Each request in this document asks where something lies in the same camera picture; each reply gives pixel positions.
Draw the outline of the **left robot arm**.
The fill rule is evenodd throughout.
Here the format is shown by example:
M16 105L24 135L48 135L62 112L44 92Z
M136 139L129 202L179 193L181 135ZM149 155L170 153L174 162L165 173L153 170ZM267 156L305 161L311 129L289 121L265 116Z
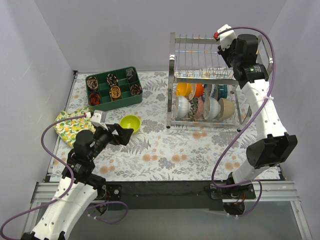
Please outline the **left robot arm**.
M90 203L106 196L105 178L93 174L94 159L107 145L127 145L134 130L103 124L95 132L80 131L68 154L58 188L41 220L23 240L67 240Z

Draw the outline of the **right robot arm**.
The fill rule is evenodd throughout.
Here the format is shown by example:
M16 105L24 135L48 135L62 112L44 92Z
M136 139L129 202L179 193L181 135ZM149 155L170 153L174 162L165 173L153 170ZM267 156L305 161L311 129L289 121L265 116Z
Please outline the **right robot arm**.
M212 187L227 192L232 199L237 199L245 192L262 172L286 161L298 140L282 124L277 113L271 92L275 83L275 62L269 64L273 68L272 75L263 64L257 63L259 39L254 34L236 35L233 30L216 32L219 39L218 54L233 69L233 75L246 96L252 111L252 118L236 137L229 143L217 160L220 164L226 153L238 138L255 123L257 139L246 149L246 160L238 169L231 172L226 182Z

